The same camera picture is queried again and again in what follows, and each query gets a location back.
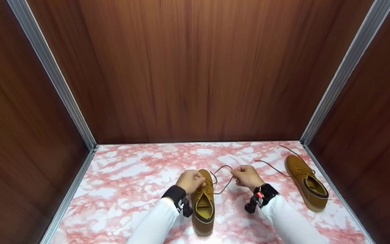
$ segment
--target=rubber sole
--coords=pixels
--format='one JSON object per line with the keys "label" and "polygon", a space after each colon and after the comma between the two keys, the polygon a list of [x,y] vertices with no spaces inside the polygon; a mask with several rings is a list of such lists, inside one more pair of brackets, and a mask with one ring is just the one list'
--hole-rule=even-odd
{"label": "rubber sole", "polygon": [[[285,164],[285,170],[287,171],[288,175],[291,176],[290,171],[288,170],[287,164]],[[321,211],[325,210],[325,208],[319,208],[319,207],[312,205],[308,201],[308,199],[306,199],[305,195],[303,194],[303,191],[302,191],[302,188],[300,187],[300,184],[297,183],[297,181],[293,177],[291,177],[291,179],[293,180],[294,185],[296,185],[297,189],[299,190],[300,196],[302,196],[303,202],[305,203],[306,207],[308,207],[311,211],[314,211],[314,212],[321,212]]]}

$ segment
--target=shoe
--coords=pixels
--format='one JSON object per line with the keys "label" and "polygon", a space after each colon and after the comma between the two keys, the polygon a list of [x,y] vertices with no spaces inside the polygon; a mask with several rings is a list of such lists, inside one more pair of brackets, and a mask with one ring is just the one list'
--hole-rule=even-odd
{"label": "shoe", "polygon": [[314,171],[299,157],[290,155],[285,159],[285,169],[297,186],[306,206],[321,212],[328,202],[329,193],[326,187],[316,178]]}
{"label": "shoe", "polygon": [[205,177],[205,186],[200,186],[191,194],[192,224],[199,236],[208,236],[213,232],[215,222],[215,200],[213,199],[213,181],[207,170],[198,170]]}

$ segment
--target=wood grain panel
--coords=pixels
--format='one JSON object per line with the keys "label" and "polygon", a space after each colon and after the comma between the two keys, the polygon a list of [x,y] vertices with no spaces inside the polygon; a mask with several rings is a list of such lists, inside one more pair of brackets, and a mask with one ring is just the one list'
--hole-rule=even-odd
{"label": "wood grain panel", "polygon": [[0,243],[38,243],[88,150],[0,0]]}
{"label": "wood grain panel", "polygon": [[299,139],[372,0],[28,0],[99,143]]}
{"label": "wood grain panel", "polygon": [[390,13],[310,144],[377,243],[390,243]]}

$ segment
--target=shoe collar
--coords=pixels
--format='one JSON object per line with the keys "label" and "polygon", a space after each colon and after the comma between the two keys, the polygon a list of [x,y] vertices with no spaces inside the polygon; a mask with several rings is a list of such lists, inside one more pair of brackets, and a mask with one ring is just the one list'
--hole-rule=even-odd
{"label": "shoe collar", "polygon": [[193,208],[193,211],[195,212],[195,217],[196,217],[199,221],[203,222],[204,224],[208,224],[208,223],[212,222],[213,219],[215,218],[215,204],[214,204],[211,200],[209,200],[209,201],[210,201],[211,208],[212,208],[212,215],[210,216],[210,218],[204,218],[203,216],[201,216],[201,215],[198,213],[197,207],[198,207],[198,202],[199,202],[199,200],[197,200],[197,201],[195,202],[194,208]]}
{"label": "shoe collar", "polygon": [[[308,185],[308,178],[311,177],[312,179],[314,179],[316,182],[318,182],[322,187],[323,189],[325,190],[326,194],[324,193],[320,193],[314,189],[312,189],[311,187],[309,187]],[[317,180],[315,177],[309,175],[307,176],[306,178],[303,179],[303,185],[305,186],[305,188],[312,194],[314,194],[315,196],[318,196],[319,198],[328,198],[329,197],[329,192],[328,190],[326,189],[326,187],[319,181]]]}

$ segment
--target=pink marble surface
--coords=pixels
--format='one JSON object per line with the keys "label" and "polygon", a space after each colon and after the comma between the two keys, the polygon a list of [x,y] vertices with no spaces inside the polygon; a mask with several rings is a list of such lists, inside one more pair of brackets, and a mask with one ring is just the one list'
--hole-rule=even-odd
{"label": "pink marble surface", "polygon": [[[299,153],[316,171],[329,190],[323,212],[308,210],[291,179],[286,179],[263,162],[286,173],[284,160]],[[63,243],[125,243],[168,187],[186,169],[214,171],[222,165],[254,166],[261,177],[330,243],[365,243],[365,238],[336,194],[317,170],[299,142],[175,143],[100,146],[53,239]],[[220,190],[231,177],[229,170],[217,173]],[[249,215],[243,209],[251,193],[232,182],[215,195],[215,227],[211,236],[198,237],[191,218],[180,215],[165,243],[282,243],[259,211]]]}

